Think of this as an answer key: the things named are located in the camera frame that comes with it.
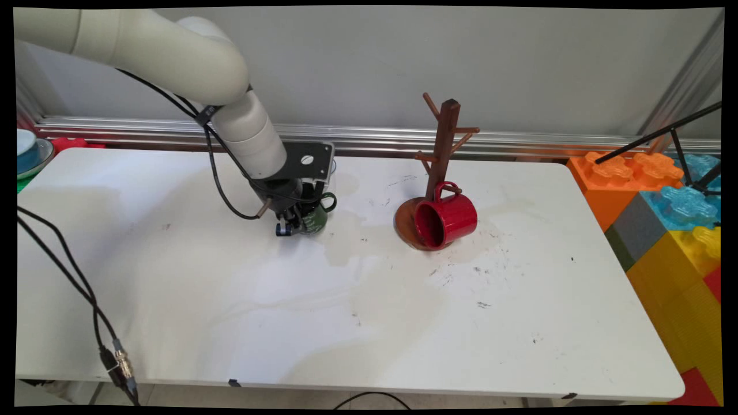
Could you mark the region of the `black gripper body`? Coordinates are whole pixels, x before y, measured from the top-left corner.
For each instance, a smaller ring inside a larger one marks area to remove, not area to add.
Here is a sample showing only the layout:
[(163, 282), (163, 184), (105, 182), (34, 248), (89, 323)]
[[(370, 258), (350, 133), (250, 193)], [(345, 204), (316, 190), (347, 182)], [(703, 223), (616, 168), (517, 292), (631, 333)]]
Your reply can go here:
[(278, 220), (285, 216), (292, 221), (292, 211), (300, 210), (300, 202), (303, 196), (303, 182), (301, 179), (274, 179), (266, 181), (266, 188), (271, 191), (271, 209)]

